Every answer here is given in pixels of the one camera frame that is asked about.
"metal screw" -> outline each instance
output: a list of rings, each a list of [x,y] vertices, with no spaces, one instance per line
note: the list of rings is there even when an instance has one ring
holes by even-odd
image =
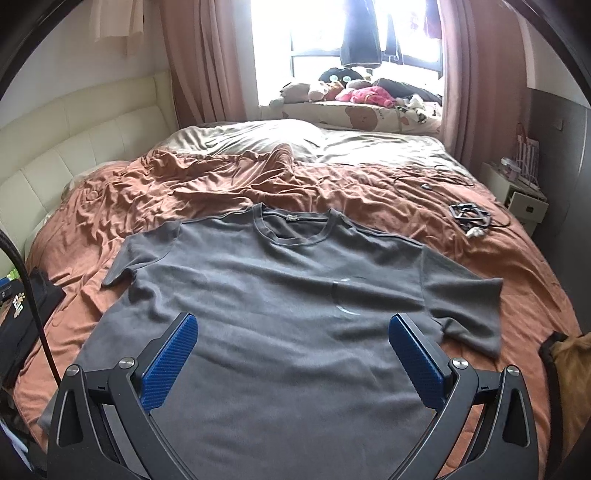
[[[509,365],[507,367],[507,373],[509,375],[513,375],[514,377],[518,377],[521,374],[521,370],[517,368],[515,365]]]
[[[80,367],[78,365],[70,365],[68,368],[66,368],[66,376],[73,377],[74,375],[77,375],[79,371]]]
[[[119,368],[124,370],[131,368],[135,365],[135,358],[131,356],[125,356],[121,360],[119,360]]]
[[[465,370],[468,368],[468,360],[465,358],[454,358],[452,363],[454,367],[459,368],[460,370]]]

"wrinkled blanket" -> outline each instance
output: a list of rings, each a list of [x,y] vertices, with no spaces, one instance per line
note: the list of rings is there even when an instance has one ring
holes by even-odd
[[[290,144],[294,158],[300,161],[444,166],[467,173],[433,137],[318,127],[295,119],[191,126],[173,133],[156,148],[181,154],[239,155],[246,150],[268,153],[281,144]]]
[[[43,227],[28,258],[29,268],[46,270],[66,292],[46,327],[60,372],[127,287],[100,286],[127,235],[169,219],[212,215],[258,202],[295,211],[324,212],[333,207],[357,223],[423,242],[482,277],[503,277],[501,357],[492,361],[450,340],[444,349],[450,356],[464,356],[477,368],[501,370],[508,363],[522,368],[543,471],[550,424],[537,351],[552,331],[574,336],[579,327],[568,298],[521,225],[481,184],[454,171],[300,163],[288,146],[280,145],[268,154],[217,157],[154,150],[127,166],[94,172]],[[467,239],[447,208],[457,202],[475,202],[491,212],[497,225],[510,225],[492,229],[484,238]],[[54,391],[47,361],[37,346],[17,380],[14,400],[42,445],[47,439],[36,421]],[[446,471],[461,460],[476,426],[476,413]]]

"pink stuffed animal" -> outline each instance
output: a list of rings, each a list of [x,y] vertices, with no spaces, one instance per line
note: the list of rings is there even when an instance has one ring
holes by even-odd
[[[366,87],[359,90],[346,88],[336,96],[339,102],[368,103],[392,108],[396,100],[382,87]]]

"black cable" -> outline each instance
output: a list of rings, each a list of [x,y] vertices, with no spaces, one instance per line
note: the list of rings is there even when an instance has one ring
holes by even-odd
[[[19,276],[21,277],[22,286],[25,290],[25,297],[27,298],[27,302],[29,303],[29,307],[31,309],[31,314],[33,316],[33,320],[37,325],[37,330],[39,332],[39,340],[41,341],[41,346],[43,347],[43,352],[47,357],[47,363],[49,364],[49,368],[51,369],[51,373],[53,374],[53,378],[56,380],[56,384],[59,387],[61,382],[60,374],[57,372],[56,363],[53,360],[53,356],[51,354],[51,350],[49,349],[49,344],[47,343],[47,337],[45,336],[45,330],[43,329],[43,323],[41,322],[41,317],[39,316],[39,311],[37,310],[37,304],[35,302],[35,297],[33,295],[33,287],[31,285],[31,279],[29,278],[29,274],[25,267],[25,263],[21,258],[21,254],[18,252],[15,245],[12,241],[8,238],[8,236],[0,229],[0,248],[6,253],[8,259],[12,262],[15,268],[18,271]]]
[[[469,183],[468,180],[470,180],[470,178],[461,173],[461,172],[456,172],[454,171],[454,173],[456,173],[457,175],[465,178],[467,181],[466,182],[462,182],[462,181],[456,181],[455,179],[450,179],[447,178],[445,176],[438,176],[437,173],[441,172],[441,170],[438,170],[437,167],[445,167],[445,165],[435,165],[434,167],[426,167],[426,168],[413,168],[413,172],[412,173],[404,173],[398,177],[394,177],[392,179],[392,187],[394,187],[394,189],[399,193],[402,194],[402,192],[400,192],[400,190],[398,190],[398,188],[396,187],[396,182],[398,180],[402,180],[402,179],[406,179],[406,178],[417,178],[417,175],[422,176],[423,178],[427,179],[427,180],[435,180],[435,181],[440,181],[443,183],[450,183],[452,185],[459,185],[462,187],[473,187],[475,185],[474,182]],[[435,175],[428,175],[428,174],[423,174],[423,172],[425,170],[435,170],[435,172],[437,172]],[[436,192],[435,190],[433,190],[432,188],[429,189],[430,192]],[[506,210],[506,207],[504,205],[502,205],[501,203],[495,202],[495,204],[501,208],[502,210]],[[481,227],[484,229],[488,229],[488,228],[508,228],[511,226],[511,215],[507,215],[507,223],[503,223],[503,224],[494,224],[491,223],[490,225],[487,225],[486,227]]]

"white leather headboard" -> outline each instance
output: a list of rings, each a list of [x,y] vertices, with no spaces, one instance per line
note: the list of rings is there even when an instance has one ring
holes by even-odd
[[[73,176],[178,130],[170,72],[85,88],[0,129],[0,228],[21,250]],[[12,269],[0,252],[0,275]]]

